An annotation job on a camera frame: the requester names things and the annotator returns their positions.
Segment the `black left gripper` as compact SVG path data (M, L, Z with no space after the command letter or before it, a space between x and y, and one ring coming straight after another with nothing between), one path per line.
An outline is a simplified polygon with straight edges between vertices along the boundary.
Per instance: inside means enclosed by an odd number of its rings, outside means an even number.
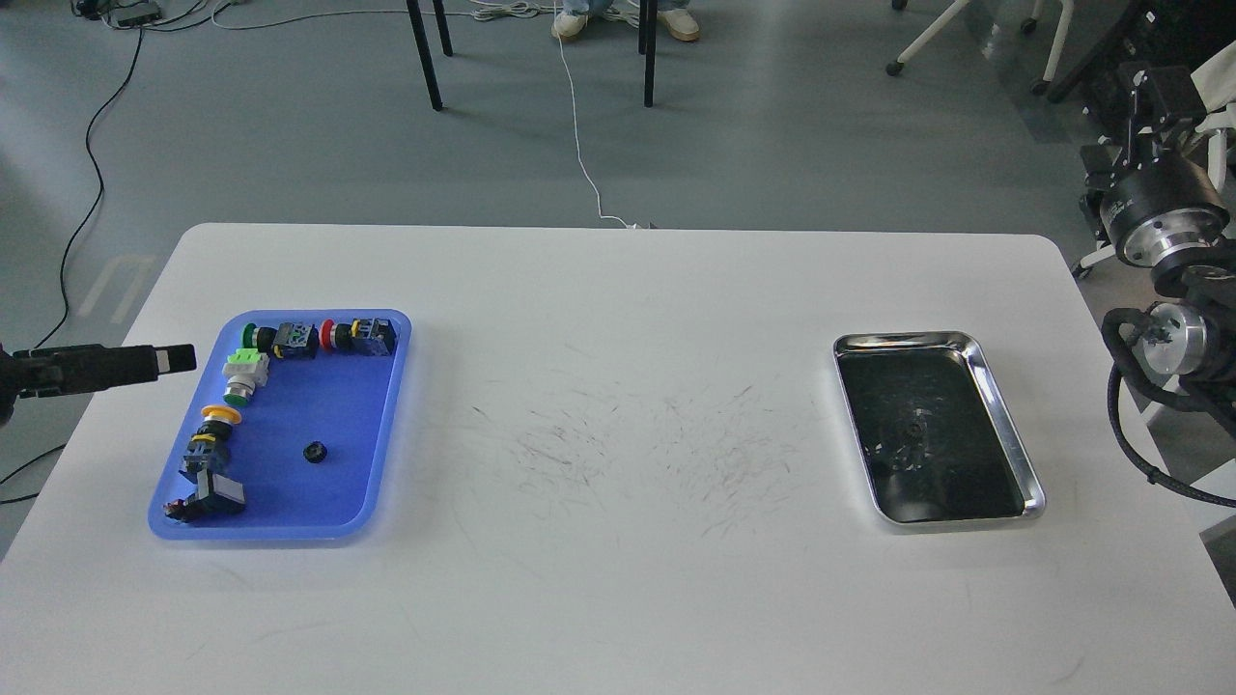
M70 348L40 348L10 355L1 348L0 357L0 425L14 418L16 399L48 399L48 397L94 393L111 387L154 382L159 375L193 373L197 352L190 344L133 345L70 345Z

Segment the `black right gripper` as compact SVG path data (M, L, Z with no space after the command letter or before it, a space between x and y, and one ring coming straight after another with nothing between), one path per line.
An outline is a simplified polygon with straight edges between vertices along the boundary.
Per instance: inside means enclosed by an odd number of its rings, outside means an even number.
M1127 96L1121 146L1079 148L1084 167L1079 208L1096 246L1110 246L1111 240L1121 263L1151 268L1178 252L1217 245L1230 211L1208 172L1182 155L1161 155L1140 166L1156 135L1200 124L1208 115L1192 70L1121 63L1117 75ZM1119 169L1131 171L1115 183Z

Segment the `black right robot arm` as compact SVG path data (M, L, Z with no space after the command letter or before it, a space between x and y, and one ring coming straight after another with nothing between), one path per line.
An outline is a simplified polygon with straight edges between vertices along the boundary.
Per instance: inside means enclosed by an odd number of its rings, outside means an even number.
M1086 210L1121 263L1151 273L1158 301L1104 313L1112 357L1107 416L1122 453L1148 484L1215 506L1234 500L1183 484L1149 463L1122 430L1127 386L1175 412L1201 412L1234 432L1234 240L1231 216L1208 172L1170 143L1206 117L1184 67L1131 62L1117 70L1127 122L1117 143L1082 147Z

